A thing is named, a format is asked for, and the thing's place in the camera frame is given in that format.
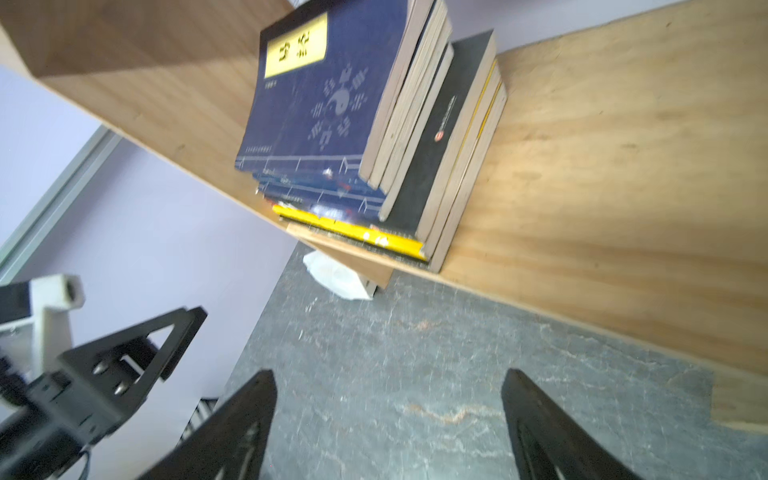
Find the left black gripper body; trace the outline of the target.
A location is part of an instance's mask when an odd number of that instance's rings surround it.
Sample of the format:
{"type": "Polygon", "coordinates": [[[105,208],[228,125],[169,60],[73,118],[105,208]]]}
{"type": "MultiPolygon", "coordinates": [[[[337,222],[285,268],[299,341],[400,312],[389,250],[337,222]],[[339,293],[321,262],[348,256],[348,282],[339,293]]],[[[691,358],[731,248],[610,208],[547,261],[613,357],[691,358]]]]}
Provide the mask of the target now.
{"type": "Polygon", "coordinates": [[[1,424],[1,477],[47,479],[76,463],[117,428],[115,411],[93,388],[46,374],[31,398],[1,424]]]}

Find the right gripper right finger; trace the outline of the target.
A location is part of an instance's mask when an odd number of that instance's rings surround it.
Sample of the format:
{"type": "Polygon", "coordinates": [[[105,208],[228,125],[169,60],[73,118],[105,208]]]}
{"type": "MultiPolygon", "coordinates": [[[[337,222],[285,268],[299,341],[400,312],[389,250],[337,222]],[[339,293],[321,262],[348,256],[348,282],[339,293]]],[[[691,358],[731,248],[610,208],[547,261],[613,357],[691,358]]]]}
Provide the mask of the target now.
{"type": "Polygon", "coordinates": [[[521,479],[638,477],[597,443],[523,371],[507,371],[501,399],[521,479]]]}

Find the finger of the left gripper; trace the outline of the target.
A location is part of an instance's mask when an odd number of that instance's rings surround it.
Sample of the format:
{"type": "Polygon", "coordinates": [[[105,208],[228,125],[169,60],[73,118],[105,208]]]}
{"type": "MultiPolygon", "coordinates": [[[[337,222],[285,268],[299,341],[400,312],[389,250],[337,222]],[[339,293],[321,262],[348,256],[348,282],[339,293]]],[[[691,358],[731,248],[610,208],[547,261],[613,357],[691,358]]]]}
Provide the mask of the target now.
{"type": "Polygon", "coordinates": [[[71,349],[59,362],[99,416],[127,420],[171,376],[206,318],[201,307],[173,310],[71,349]]]}

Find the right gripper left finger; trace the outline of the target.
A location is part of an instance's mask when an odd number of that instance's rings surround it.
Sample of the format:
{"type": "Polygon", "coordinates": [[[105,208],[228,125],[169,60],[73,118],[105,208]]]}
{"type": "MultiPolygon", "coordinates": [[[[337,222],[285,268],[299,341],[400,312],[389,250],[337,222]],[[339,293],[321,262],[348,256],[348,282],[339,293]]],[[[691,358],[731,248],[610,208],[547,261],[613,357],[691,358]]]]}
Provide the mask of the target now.
{"type": "Polygon", "coordinates": [[[278,390],[274,372],[257,372],[143,479],[258,479],[278,390]]]}

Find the dark wolf cover book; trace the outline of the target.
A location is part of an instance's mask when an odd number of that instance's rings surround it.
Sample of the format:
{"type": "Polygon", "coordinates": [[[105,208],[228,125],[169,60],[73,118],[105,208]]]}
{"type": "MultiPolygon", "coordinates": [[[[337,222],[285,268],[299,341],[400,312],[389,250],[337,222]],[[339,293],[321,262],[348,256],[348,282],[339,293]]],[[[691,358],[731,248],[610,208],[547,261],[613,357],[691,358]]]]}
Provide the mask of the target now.
{"type": "Polygon", "coordinates": [[[427,239],[462,138],[488,88],[497,55],[493,30],[452,45],[453,60],[421,135],[420,156],[411,164],[394,207],[381,220],[351,217],[347,223],[371,225],[421,242],[427,239]]]}

